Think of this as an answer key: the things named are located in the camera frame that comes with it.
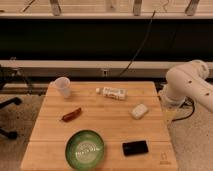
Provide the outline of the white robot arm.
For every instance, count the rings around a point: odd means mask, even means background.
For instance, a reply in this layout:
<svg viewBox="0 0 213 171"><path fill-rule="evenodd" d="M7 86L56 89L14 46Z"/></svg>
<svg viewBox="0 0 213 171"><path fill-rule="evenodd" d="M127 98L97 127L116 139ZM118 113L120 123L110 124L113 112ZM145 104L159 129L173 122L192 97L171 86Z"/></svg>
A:
<svg viewBox="0 0 213 171"><path fill-rule="evenodd" d="M202 60L192 60L170 68L166 73L167 84L160 97L167 108L178 108L186 97L213 112L213 85L206 81L208 65Z"/></svg>

